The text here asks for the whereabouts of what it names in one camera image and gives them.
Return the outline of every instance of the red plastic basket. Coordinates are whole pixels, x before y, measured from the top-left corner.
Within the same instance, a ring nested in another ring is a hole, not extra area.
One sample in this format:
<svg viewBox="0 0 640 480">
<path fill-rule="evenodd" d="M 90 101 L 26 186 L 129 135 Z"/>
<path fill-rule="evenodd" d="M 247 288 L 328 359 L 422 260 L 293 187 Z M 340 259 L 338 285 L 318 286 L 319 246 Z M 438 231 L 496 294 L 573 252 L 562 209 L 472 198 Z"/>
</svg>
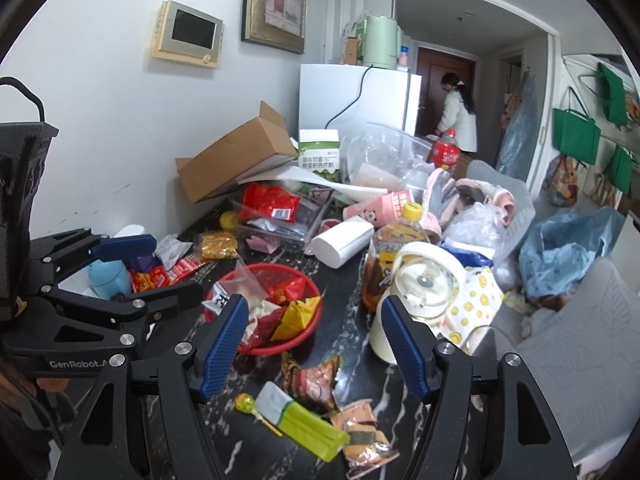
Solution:
<svg viewBox="0 0 640 480">
<path fill-rule="evenodd" d="M 281 264 L 251 264 L 246 266 L 247 269 L 251 271 L 251 273 L 258 280 L 263 289 L 267 290 L 270 286 L 277 285 L 278 283 L 284 282 L 285 280 L 290 280 L 291 278 L 304 278 L 306 281 L 305 287 L 305 298 L 315 298 L 320 296 L 320 290 L 316 286 L 316 284 L 308 277 L 304 272 L 300 272 L 299 270 L 293 269 L 292 267 L 281 265 Z M 232 280 L 236 276 L 236 272 L 232 270 L 228 274 L 225 274 L 222 278 L 220 278 L 220 282 L 224 282 L 225 280 Z M 212 297 L 213 291 L 210 291 L 207 295 L 207 299 L 210 300 Z M 208 308 L 204 307 L 204 315 L 207 321 L 212 321 L 216 319 L 215 314 L 212 313 Z M 268 355 L 277 355 L 282 352 L 286 352 L 287 350 L 291 350 L 295 348 L 300 343 L 305 341 L 309 336 L 312 335 L 313 332 L 316 331 L 316 327 L 318 323 L 320 323 L 320 318 L 322 317 L 322 300 L 316 309 L 316 313 L 311 319 L 311 323 L 295 338 L 289 339 L 288 341 L 278 342 L 278 343 L 267 343 L 264 346 L 259 348 L 251 348 L 250 350 L 241 350 L 238 349 L 238 352 L 245 355 L 254 355 L 254 356 L 268 356 Z"/>
</svg>

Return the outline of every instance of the black power cord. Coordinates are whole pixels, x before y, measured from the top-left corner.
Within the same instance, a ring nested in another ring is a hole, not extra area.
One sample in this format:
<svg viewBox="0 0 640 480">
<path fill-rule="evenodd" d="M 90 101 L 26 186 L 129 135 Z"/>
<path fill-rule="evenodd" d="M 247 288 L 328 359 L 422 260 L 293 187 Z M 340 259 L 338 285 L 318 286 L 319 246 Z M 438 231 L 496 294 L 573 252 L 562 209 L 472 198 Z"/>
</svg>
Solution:
<svg viewBox="0 0 640 480">
<path fill-rule="evenodd" d="M 367 72 L 372 68 L 373 67 L 370 66 L 364 71 L 364 74 L 362 74 L 362 78 L 360 79 L 360 91 L 358 92 L 358 97 L 356 97 L 346 108 L 344 108 L 343 110 L 335 114 L 331 119 L 329 119 L 327 123 L 324 125 L 325 130 L 329 127 L 329 124 L 331 124 L 334 119 L 337 119 L 338 117 L 340 117 L 343 113 L 345 113 L 349 108 L 351 108 L 354 104 L 356 104 L 359 101 L 359 99 L 362 97 L 362 85 L 364 84 L 364 76 L 366 76 Z"/>
<path fill-rule="evenodd" d="M 51 414 L 49 413 L 49 410 L 47 410 L 38 399 L 32 396 L 29 393 L 29 391 L 24 386 L 22 386 L 20 381 L 17 380 L 15 377 L 13 377 L 9 373 L 9 371 L 6 368 L 4 368 L 4 366 L 2 366 L 2 363 L 0 363 L 0 374 L 9 383 L 11 383 L 11 385 L 16 390 L 18 390 L 35 408 L 37 408 L 37 410 L 47 420 L 47 422 L 49 423 L 53 441 L 60 448 L 60 450 L 62 450 L 62 447 L 65 445 L 65 439 L 62 437 L 62 432 L 60 431 L 60 427 L 58 426 L 54 418 L 51 416 Z"/>
</svg>

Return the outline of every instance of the white refrigerator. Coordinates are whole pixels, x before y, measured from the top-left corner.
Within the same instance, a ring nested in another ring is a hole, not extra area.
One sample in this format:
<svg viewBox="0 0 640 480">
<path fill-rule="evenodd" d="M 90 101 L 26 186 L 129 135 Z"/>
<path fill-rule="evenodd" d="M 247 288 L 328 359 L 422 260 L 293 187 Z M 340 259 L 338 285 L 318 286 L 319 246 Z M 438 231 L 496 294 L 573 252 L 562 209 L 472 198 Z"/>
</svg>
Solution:
<svg viewBox="0 0 640 480">
<path fill-rule="evenodd" d="M 407 72 L 351 65 L 302 65 L 300 69 L 300 130 L 323 129 L 332 117 L 362 95 L 329 128 L 340 138 L 380 123 L 415 133 L 422 77 Z"/>
</svg>

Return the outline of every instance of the gold picture frame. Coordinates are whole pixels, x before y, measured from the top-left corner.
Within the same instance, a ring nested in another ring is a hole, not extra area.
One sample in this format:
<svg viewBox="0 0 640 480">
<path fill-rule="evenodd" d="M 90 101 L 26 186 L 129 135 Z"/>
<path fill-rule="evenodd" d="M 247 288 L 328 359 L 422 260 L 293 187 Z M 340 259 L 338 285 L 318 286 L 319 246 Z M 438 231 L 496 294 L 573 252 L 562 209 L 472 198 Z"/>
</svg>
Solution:
<svg viewBox="0 0 640 480">
<path fill-rule="evenodd" d="M 244 0 L 242 40 L 305 51 L 306 0 Z"/>
</svg>

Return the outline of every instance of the white jacket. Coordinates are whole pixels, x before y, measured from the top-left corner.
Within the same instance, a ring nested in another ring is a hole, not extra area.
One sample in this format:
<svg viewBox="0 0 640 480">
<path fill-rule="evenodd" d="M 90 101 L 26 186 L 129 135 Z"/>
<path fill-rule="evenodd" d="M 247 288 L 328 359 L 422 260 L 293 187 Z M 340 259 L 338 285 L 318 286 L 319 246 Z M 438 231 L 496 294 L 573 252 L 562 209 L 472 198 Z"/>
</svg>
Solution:
<svg viewBox="0 0 640 480">
<path fill-rule="evenodd" d="M 443 133 L 449 128 L 456 131 L 456 142 L 463 152 L 475 153 L 478 150 L 476 115 L 466 111 L 462 96 L 456 89 L 447 93 L 442 118 L 438 124 L 438 129 Z"/>
</svg>

